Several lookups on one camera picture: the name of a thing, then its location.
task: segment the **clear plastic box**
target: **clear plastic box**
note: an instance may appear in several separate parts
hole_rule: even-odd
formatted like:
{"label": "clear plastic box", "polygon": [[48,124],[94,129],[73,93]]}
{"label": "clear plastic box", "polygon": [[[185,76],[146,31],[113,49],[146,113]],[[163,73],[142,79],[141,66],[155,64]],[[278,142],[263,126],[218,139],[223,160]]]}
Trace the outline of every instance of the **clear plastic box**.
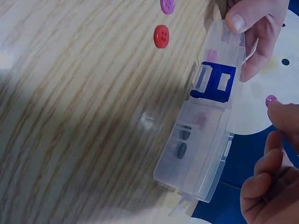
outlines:
{"label": "clear plastic box", "polygon": [[224,21],[215,21],[205,49],[189,100],[179,112],[154,178],[178,189],[184,200],[208,203],[234,136],[227,124],[245,62],[244,34],[236,35]]}

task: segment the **wooden table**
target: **wooden table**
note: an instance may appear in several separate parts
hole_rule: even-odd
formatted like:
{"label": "wooden table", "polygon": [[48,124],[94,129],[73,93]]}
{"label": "wooden table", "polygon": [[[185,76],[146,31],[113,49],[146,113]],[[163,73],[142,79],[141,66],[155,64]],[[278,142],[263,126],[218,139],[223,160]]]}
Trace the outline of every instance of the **wooden table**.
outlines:
{"label": "wooden table", "polygon": [[0,1],[0,223],[187,223],[152,176],[212,18],[210,0],[171,15],[158,0]]}

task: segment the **red button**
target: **red button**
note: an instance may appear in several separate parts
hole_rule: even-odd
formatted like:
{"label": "red button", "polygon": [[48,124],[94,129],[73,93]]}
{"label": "red button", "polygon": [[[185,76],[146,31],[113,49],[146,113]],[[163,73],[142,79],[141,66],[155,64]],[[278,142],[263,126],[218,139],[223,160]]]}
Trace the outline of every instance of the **red button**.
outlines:
{"label": "red button", "polygon": [[166,48],[169,42],[169,30],[165,25],[159,25],[154,32],[154,42],[157,48]]}

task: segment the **blue latch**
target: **blue latch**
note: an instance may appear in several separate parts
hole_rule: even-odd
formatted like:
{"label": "blue latch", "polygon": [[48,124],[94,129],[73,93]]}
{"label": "blue latch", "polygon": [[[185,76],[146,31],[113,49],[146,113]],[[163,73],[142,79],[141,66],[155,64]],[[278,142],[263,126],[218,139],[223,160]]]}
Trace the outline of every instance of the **blue latch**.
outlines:
{"label": "blue latch", "polygon": [[[207,83],[205,92],[202,93],[199,92],[198,90],[191,90],[190,96],[192,96],[193,98],[210,99],[222,103],[228,102],[233,87],[236,68],[232,66],[216,64],[212,62],[203,62],[202,65],[208,65],[212,67],[211,76]],[[203,80],[203,76],[205,75],[205,71],[206,69],[203,68],[202,73],[200,74],[198,82],[196,84],[196,88],[200,87],[200,84]],[[230,75],[224,91],[218,89],[222,74]]]}

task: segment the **dark blue button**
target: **dark blue button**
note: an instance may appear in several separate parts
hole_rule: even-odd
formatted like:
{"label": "dark blue button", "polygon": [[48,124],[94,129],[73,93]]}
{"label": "dark blue button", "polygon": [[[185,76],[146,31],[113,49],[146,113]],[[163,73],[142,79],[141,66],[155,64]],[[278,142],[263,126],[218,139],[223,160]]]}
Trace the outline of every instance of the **dark blue button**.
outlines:
{"label": "dark blue button", "polygon": [[186,153],[187,150],[187,144],[184,142],[179,142],[177,144],[177,157],[179,159],[182,159]]}

